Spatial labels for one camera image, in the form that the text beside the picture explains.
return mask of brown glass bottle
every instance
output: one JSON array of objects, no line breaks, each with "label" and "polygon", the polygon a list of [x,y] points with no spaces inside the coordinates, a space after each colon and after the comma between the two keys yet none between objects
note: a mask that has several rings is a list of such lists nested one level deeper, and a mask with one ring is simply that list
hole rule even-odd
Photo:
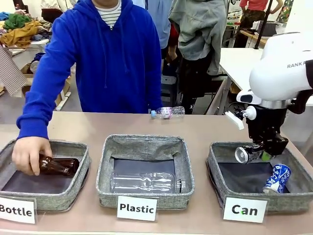
[{"label": "brown glass bottle", "polygon": [[78,170],[79,161],[76,158],[54,158],[53,160],[62,166],[69,167],[74,173]]},{"label": "brown glass bottle", "polygon": [[70,167],[62,166],[53,158],[43,154],[39,154],[39,168],[40,173],[47,175],[73,176],[75,174]]}]

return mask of gray jacket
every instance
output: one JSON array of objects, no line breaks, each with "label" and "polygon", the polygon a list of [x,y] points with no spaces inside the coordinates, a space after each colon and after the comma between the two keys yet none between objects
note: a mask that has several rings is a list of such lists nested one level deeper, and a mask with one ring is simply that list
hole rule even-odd
[{"label": "gray jacket", "polygon": [[186,60],[198,60],[212,51],[209,74],[219,71],[226,28],[225,0],[173,0],[170,21],[179,32],[178,48]]}]

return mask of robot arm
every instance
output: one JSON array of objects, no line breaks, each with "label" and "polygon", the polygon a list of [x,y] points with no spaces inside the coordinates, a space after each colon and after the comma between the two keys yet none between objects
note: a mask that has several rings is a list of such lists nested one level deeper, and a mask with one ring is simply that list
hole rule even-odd
[{"label": "robot arm", "polygon": [[280,135],[287,110],[303,113],[313,94],[313,49],[304,39],[300,33],[270,38],[251,71],[251,90],[237,95],[250,106],[235,115],[246,118],[249,137],[272,156],[282,154],[288,143]]}]

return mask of crushed can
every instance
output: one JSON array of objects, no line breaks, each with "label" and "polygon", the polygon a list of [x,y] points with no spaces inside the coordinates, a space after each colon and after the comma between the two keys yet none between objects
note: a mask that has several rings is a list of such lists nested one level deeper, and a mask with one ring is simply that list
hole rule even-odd
[{"label": "crushed can", "polygon": [[273,167],[273,175],[268,178],[263,187],[263,192],[268,194],[283,193],[290,175],[291,170],[288,166],[276,164]]}]

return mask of blue hoodie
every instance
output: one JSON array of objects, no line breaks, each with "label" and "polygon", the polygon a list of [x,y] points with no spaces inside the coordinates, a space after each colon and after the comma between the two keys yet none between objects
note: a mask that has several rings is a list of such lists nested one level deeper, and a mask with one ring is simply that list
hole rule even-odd
[{"label": "blue hoodie", "polygon": [[149,13],[122,0],[112,30],[91,0],[80,0],[53,23],[53,36],[41,58],[18,138],[47,138],[47,125],[71,66],[83,112],[148,113],[161,104],[161,52]]}]

